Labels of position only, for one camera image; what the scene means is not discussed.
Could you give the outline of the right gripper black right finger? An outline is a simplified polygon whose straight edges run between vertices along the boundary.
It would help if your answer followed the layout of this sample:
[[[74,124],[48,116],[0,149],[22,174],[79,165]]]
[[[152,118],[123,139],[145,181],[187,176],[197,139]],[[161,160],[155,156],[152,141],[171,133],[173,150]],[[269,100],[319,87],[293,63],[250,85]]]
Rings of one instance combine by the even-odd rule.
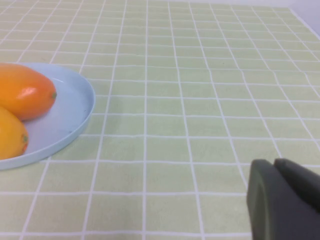
[[[320,176],[286,158],[273,163],[279,179],[275,182],[273,211],[288,214],[299,207],[320,213]]]

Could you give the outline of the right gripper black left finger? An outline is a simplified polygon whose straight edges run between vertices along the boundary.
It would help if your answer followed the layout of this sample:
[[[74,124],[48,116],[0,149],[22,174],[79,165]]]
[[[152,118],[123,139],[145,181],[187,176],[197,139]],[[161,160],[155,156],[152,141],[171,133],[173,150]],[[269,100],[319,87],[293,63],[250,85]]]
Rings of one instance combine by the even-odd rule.
[[[252,161],[246,203],[254,240],[320,238],[320,176],[289,159]]]

